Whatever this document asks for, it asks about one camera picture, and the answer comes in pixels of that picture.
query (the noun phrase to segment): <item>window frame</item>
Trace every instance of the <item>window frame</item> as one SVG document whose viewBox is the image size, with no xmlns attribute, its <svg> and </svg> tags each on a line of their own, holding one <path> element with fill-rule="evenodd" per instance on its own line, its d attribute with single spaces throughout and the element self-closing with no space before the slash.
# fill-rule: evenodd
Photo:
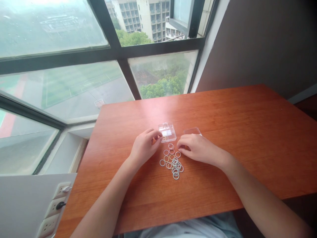
<svg viewBox="0 0 317 238">
<path fill-rule="evenodd" d="M 170 17 L 172 15 L 172 2 L 174 0 L 170 0 Z M 190 86 L 188 88 L 188 92 L 191 91 L 193 86 L 193 79 L 196 76 L 197 68 L 199 65 L 200 57 L 202 54 L 202 50 L 205 45 L 206 37 L 202 38 L 193 38 L 181 41 L 168 41 L 168 42 L 161 42 L 161 43 L 151 43 L 146 45 L 135 45 L 135 46 L 127 46 L 121 47 L 119 39 L 116 34 L 116 30 L 112 23 L 110 14 L 108 12 L 106 3 L 104 0 L 87 0 L 91 10 L 96 17 L 100 28 L 102 29 L 105 37 L 107 38 L 108 45 L 102 47 L 94 47 L 94 48 L 87 48 L 87 49 L 75 49 L 63 52 L 52 52 L 52 53 L 45 53 L 39 55 L 27 55 L 27 56 L 20 56 L 20 57 L 11 57 L 11 58 L 2 58 L 0 59 L 0 75 L 5 74 L 13 74 L 13 73 L 26 73 L 30 71 L 36 70 L 44 70 L 50 68 L 57 68 L 57 67 L 64 67 L 64 66 L 72 66 L 72 65 L 79 65 L 79 64 L 89 64 L 89 63 L 97 63 L 97 62 L 104 62 L 104 61 L 112 61 L 116 60 L 121 68 L 121 71 L 125 77 L 125 80 L 135 98 L 135 100 L 140 100 L 141 96 L 136 84 L 136 81 L 133 77 L 131 68 L 128 63 L 129 58 L 138 58 L 138 57 L 146 57 L 146 56 L 154 56 L 154 55 L 163 55 L 168 53 L 179 53 L 179 52 L 186 52 L 192 50 L 198 50 L 198 56 L 196 59 L 196 63 L 194 66 L 194 71 L 192 73 L 192 78 L 190 82 Z M 207 23 L 205 36 L 208 34 L 212 22 L 214 20 L 216 10 L 218 7 L 219 0 L 214 0 L 211 14 Z M 191 11 L 191 17 L 195 16 L 195 19 L 190 19 L 189 21 L 191 24 L 198 21 L 200 22 L 200 16 L 194 15 Z M 53 149 L 54 145 L 58 141 L 61 133 L 72 126 L 93 123 L 96 120 L 91 121 L 83 121 L 78 123 L 66 124 L 61 122 L 58 118 L 45 113 L 41 109 L 38 109 L 32 105 L 27 104 L 24 101 L 19 99 L 12 99 L 9 97 L 8 94 L 2 92 L 0 94 L 0 108 L 12 112 L 17 115 L 21 115 L 23 117 L 32 119 L 37 122 L 41 122 L 57 128 L 59 130 L 58 134 L 54 138 L 51 143 L 51 146 L 47 150 L 45 156 L 42 158 L 41 162 L 37 166 L 37 169 L 34 171 L 33 174 L 38 174 L 41 168 L 43 167 L 44 163 L 46 162 L 51 150 Z"/>
<path fill-rule="evenodd" d="M 198 1 L 192 0 L 191 9 L 189 13 L 188 24 L 185 25 L 183 22 L 176 20 L 174 18 L 174 2 L 175 0 L 170 0 L 170 11 L 169 11 L 169 23 L 185 34 L 185 39 L 196 38 L 198 34 L 199 23 L 204 8 L 205 0 Z"/>
</svg>

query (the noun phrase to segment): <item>apartment building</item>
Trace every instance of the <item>apartment building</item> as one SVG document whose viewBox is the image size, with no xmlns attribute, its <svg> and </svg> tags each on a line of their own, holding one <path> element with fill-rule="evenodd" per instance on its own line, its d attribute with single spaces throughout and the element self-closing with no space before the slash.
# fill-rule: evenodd
<svg viewBox="0 0 317 238">
<path fill-rule="evenodd" d="M 175 27 L 173 27 L 169 22 L 165 23 L 165 37 L 166 40 L 184 40 L 185 34 L 181 33 Z"/>
<path fill-rule="evenodd" d="M 110 14 L 110 17 L 111 18 L 117 18 L 117 15 L 116 15 L 116 12 L 115 12 L 115 9 L 113 7 L 112 2 L 111 1 L 106 2 L 106 6 L 107 6 L 108 12 Z"/>
<path fill-rule="evenodd" d="M 121 29 L 128 33 L 145 32 L 155 43 L 166 40 L 169 0 L 112 0 L 111 3 Z"/>
<path fill-rule="evenodd" d="M 128 33 L 142 31 L 136 1 L 112 0 L 111 3 L 122 30 Z"/>
</svg>

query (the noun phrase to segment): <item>black plug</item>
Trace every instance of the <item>black plug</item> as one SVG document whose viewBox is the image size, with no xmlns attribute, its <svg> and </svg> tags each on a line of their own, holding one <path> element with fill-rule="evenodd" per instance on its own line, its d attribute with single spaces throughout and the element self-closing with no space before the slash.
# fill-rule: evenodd
<svg viewBox="0 0 317 238">
<path fill-rule="evenodd" d="M 61 208 L 62 208 L 63 206 L 65 206 L 65 205 L 66 205 L 66 203 L 64 203 L 64 202 L 58 203 L 57 206 L 56 206 L 56 210 L 61 209 Z"/>
</svg>

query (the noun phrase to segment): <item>clear plastic container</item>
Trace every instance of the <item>clear plastic container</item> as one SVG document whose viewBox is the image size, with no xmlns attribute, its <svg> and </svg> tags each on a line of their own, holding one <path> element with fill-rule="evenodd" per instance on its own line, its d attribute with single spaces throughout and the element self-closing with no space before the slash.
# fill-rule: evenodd
<svg viewBox="0 0 317 238">
<path fill-rule="evenodd" d="M 190 128 L 188 130 L 184 130 L 184 135 L 186 134 L 198 134 L 198 135 L 201 135 L 202 134 L 200 133 L 200 130 L 198 129 L 198 127 L 194 127 L 194 128 Z"/>
<path fill-rule="evenodd" d="M 162 132 L 163 138 L 162 143 L 176 140 L 177 136 L 174 130 L 173 123 L 164 122 L 158 125 L 158 130 Z"/>
</svg>

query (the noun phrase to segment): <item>wall socket panel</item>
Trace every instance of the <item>wall socket panel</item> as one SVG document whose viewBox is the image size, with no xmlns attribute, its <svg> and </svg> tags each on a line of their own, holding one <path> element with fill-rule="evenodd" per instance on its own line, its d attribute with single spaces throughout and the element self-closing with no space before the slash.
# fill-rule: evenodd
<svg viewBox="0 0 317 238">
<path fill-rule="evenodd" d="M 44 238 L 48 235 L 52 234 L 55 230 L 59 214 L 46 218 L 42 221 L 39 233 L 37 235 L 38 238 Z"/>
<path fill-rule="evenodd" d="M 62 211 L 62 209 L 56 210 L 56 206 L 60 202 L 65 202 L 65 200 L 66 200 L 66 197 L 61 197 L 61 198 L 52 200 L 49 205 L 49 209 L 46 212 L 45 218 L 59 214 Z"/>
<path fill-rule="evenodd" d="M 70 186 L 71 182 L 63 182 L 63 183 L 60 183 L 58 186 L 57 186 L 57 189 L 56 189 L 56 192 L 54 194 L 54 197 L 53 199 L 57 199 L 57 198 L 61 198 L 61 197 L 66 197 L 67 193 L 64 193 L 63 192 L 63 188 L 67 187 L 67 186 Z"/>
</svg>

